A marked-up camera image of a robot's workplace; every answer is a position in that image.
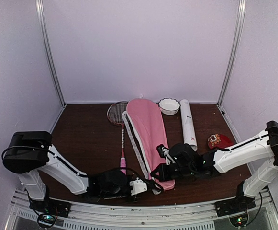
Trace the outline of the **white shuttlecock tube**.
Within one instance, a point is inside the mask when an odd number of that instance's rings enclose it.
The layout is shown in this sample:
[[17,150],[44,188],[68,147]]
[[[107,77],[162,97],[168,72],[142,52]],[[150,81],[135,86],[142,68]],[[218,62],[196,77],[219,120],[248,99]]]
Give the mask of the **white shuttlecock tube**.
[[197,151],[198,145],[195,135],[195,129],[192,119],[192,113],[190,103],[187,99],[180,101],[180,114],[183,132],[183,141],[185,144],[189,144],[194,151]]

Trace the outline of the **pink racket bag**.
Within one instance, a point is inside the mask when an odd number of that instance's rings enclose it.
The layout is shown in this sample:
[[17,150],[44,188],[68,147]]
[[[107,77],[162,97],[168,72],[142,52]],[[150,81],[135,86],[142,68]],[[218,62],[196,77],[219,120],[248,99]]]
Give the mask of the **pink racket bag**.
[[132,99],[127,103],[122,118],[144,178],[154,180],[151,171],[166,163],[156,148],[160,144],[168,147],[160,108],[149,99]]

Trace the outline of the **pink badminton racket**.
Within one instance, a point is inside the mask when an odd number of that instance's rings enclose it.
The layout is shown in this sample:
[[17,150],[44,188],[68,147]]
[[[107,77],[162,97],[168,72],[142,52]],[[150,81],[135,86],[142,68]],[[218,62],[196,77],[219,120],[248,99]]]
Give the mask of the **pink badminton racket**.
[[127,101],[120,101],[112,104],[107,110],[107,119],[113,124],[122,125],[122,153],[120,158],[120,171],[124,174],[127,174],[127,166],[124,154],[124,121],[122,114],[126,110],[127,104]]

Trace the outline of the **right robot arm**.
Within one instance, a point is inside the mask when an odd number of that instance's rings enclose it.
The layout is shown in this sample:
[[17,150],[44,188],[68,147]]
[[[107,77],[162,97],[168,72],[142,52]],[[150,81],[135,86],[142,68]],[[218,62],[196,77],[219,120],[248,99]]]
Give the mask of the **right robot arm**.
[[160,182],[195,176],[212,178],[240,165],[259,159],[266,161],[238,187],[237,197],[231,200],[234,211],[242,211],[249,199],[278,176],[278,123],[267,122],[267,127],[254,137],[226,148],[215,148],[199,155],[189,144],[176,144],[171,148],[159,145],[157,151],[165,163],[159,164],[150,175]]

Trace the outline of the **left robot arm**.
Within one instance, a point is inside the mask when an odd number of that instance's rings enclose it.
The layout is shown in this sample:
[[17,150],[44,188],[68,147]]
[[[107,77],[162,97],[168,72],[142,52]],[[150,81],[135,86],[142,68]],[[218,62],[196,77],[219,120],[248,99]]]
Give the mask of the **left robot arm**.
[[[55,205],[47,197],[48,187],[40,178],[40,171],[88,203],[136,197],[156,188],[153,180],[142,178],[134,170],[123,166],[95,175],[80,171],[58,152],[52,144],[52,135],[47,131],[14,133],[1,159],[7,170],[18,175],[30,198],[44,213],[51,212]],[[128,175],[128,171],[137,175],[136,178]]]

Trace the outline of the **red floral plate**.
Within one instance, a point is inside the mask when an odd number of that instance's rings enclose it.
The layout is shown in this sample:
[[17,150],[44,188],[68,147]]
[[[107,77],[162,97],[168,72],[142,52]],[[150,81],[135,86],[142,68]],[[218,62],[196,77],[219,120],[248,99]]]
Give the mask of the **red floral plate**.
[[223,134],[212,134],[207,140],[207,144],[210,150],[212,149],[224,149],[233,145],[233,142]]

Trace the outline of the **white scalloped bowl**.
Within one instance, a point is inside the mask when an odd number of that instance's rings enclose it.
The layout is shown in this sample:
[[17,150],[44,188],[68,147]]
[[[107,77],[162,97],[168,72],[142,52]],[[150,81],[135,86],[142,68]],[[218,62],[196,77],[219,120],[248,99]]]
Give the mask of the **white scalloped bowl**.
[[180,109],[180,103],[172,98],[164,98],[158,103],[160,111],[165,115],[175,115]]

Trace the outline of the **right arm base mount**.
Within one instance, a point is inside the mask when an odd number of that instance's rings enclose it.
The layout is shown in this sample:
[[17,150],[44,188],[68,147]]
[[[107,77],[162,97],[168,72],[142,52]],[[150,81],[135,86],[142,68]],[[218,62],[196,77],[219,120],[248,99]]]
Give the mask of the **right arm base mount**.
[[249,222],[248,210],[255,208],[255,198],[238,196],[215,202],[218,217],[228,216],[229,222],[237,228],[245,227]]

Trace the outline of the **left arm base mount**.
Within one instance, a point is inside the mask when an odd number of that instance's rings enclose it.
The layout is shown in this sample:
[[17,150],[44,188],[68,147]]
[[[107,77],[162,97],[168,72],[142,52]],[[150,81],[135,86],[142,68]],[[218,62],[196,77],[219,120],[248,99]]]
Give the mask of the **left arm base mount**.
[[43,229],[53,227],[58,217],[67,218],[71,209],[71,204],[65,201],[54,199],[45,199],[44,201],[35,201],[28,197],[29,208],[37,215],[37,224]]

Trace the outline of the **metal base rail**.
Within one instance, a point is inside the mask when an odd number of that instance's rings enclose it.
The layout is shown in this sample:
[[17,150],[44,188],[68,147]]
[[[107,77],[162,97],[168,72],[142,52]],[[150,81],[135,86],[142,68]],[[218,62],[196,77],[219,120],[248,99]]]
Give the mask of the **metal base rail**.
[[[219,217],[215,200],[185,205],[170,206],[108,206],[68,201],[68,217],[58,217],[49,230],[278,230],[278,212],[268,189],[255,200],[256,207],[247,211],[249,222],[246,228],[235,227],[242,213]],[[15,190],[8,208],[8,218],[3,230],[42,230],[36,223],[37,215],[29,209],[27,193]]]

